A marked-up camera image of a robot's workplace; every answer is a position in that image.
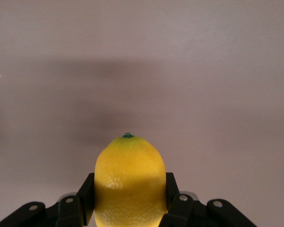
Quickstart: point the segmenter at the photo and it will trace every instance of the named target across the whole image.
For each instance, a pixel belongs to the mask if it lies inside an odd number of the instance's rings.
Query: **yellow fruit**
[[[97,227],[158,227],[167,212],[162,157],[149,142],[130,133],[99,155],[94,188]]]

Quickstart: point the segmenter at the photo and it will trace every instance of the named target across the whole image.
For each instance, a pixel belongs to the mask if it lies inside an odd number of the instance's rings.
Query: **green stem tip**
[[[130,132],[126,132],[124,134],[124,136],[122,136],[122,137],[124,137],[124,138],[131,138],[131,137],[133,137],[133,135]]]

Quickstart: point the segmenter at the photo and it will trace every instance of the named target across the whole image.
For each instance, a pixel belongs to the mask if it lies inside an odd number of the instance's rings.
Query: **lemon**
[[[163,159],[130,133],[100,153],[94,188],[97,227],[158,227],[167,212]]]

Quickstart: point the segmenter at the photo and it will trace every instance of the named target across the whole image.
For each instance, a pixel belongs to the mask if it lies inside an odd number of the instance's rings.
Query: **gray surface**
[[[284,1],[0,1],[0,220],[126,131],[180,190],[284,227]]]

